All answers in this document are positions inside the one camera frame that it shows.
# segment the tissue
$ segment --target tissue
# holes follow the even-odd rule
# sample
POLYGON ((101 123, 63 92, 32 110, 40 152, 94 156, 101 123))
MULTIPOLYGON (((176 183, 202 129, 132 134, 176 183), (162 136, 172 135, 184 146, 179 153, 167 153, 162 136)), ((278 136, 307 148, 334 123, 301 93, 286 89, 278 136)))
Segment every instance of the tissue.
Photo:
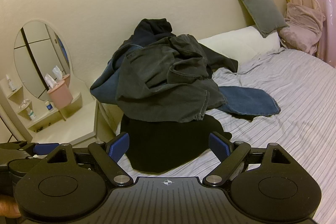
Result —
POLYGON ((49 74, 46 74, 44 79, 52 89, 57 85, 56 81, 49 74))
POLYGON ((63 78, 61 70, 56 66, 53 68, 52 72, 55 74, 58 81, 61 81, 63 78))

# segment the human hand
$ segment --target human hand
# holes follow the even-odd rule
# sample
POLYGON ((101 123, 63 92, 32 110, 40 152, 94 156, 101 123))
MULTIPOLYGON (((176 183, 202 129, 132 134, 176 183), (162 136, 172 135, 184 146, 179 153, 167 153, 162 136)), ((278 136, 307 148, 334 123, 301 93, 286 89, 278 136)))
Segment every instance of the human hand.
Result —
POLYGON ((0 195, 0 216, 18 218, 21 216, 19 208, 13 197, 0 195))

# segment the bed sheet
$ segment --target bed sheet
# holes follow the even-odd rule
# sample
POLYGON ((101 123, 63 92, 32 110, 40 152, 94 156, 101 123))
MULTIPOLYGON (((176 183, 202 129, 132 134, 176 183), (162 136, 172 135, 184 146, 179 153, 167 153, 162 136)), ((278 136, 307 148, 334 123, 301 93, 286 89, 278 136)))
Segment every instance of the bed sheet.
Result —
MULTIPOLYGON (((219 69, 213 75, 219 86, 263 89, 281 107, 278 115, 237 119, 217 109, 208 111, 232 133, 252 147, 270 142, 284 147, 318 182, 322 201, 314 216, 320 224, 336 223, 336 69, 304 52, 283 48, 259 55, 240 66, 238 73, 219 69)), ((133 179, 137 176, 203 179, 219 160, 207 150, 198 158, 163 174, 133 170, 124 155, 118 164, 133 179)))

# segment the oval mirror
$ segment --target oval mirror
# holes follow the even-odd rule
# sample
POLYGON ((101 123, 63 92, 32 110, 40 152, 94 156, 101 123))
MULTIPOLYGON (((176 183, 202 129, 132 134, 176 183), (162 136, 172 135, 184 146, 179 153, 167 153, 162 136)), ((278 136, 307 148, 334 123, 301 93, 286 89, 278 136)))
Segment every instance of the oval mirror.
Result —
POLYGON ((19 31, 14 45, 17 73, 29 92, 43 101, 49 100, 49 85, 44 77, 54 80, 53 68, 57 66, 63 79, 70 81, 68 54, 63 42, 48 25, 40 21, 28 22, 19 31))

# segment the tissue box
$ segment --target tissue box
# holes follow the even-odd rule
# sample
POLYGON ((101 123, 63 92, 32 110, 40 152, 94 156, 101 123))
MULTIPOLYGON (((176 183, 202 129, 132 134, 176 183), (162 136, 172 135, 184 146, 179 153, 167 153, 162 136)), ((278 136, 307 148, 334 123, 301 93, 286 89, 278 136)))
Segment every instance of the tissue box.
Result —
POLYGON ((69 87, 70 85, 70 74, 67 74, 65 76, 63 76, 63 81, 65 81, 65 84, 67 85, 67 87, 69 87))
POLYGON ((53 89, 48 90, 48 94, 58 109, 66 107, 73 100, 70 90, 63 80, 58 82, 53 89))

